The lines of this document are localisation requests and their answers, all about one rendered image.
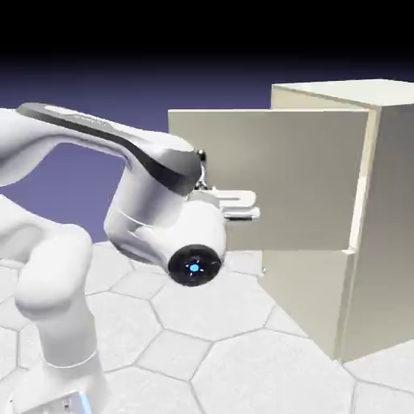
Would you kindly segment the small cream cabinet door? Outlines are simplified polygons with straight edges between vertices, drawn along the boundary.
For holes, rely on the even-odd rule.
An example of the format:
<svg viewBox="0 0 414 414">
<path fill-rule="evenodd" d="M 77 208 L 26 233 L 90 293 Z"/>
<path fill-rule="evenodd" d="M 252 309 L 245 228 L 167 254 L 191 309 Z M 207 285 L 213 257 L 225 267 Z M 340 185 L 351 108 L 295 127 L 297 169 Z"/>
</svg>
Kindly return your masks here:
<svg viewBox="0 0 414 414">
<path fill-rule="evenodd" d="M 332 360 L 341 359 L 355 251 L 264 251 L 261 286 Z"/>
</svg>

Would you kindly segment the cream painted cabinet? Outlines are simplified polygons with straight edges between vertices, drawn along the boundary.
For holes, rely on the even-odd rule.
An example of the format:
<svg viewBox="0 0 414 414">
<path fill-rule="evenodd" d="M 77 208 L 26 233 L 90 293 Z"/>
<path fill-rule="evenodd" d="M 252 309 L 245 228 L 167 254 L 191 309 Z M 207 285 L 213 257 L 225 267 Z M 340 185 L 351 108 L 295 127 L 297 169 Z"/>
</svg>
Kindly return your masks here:
<svg viewBox="0 0 414 414">
<path fill-rule="evenodd" d="M 355 251 L 340 362 L 414 339 L 414 82 L 272 86 L 273 108 L 368 112 L 349 245 Z"/>
</svg>

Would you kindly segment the large cream cabinet door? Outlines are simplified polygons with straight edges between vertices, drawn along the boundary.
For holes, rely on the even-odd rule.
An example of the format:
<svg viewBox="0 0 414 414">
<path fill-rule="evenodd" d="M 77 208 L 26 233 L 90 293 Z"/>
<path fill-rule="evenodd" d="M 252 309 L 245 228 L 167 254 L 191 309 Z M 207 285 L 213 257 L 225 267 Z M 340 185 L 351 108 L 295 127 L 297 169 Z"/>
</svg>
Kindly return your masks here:
<svg viewBox="0 0 414 414">
<path fill-rule="evenodd" d="M 349 245 L 368 113 L 362 109 L 171 110 L 168 127 L 207 160 L 207 181 L 256 194 L 260 218 L 231 222 L 231 250 Z"/>
</svg>

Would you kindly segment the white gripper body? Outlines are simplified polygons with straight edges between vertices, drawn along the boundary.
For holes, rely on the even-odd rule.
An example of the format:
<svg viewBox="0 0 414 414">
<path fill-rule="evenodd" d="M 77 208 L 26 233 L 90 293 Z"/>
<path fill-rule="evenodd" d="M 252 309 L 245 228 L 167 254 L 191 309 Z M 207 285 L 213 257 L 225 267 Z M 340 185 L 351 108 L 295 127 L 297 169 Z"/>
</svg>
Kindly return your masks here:
<svg viewBox="0 0 414 414">
<path fill-rule="evenodd" d="M 222 215 L 228 222 L 250 222 L 260 218 L 253 191 L 219 190 L 218 199 Z"/>
</svg>

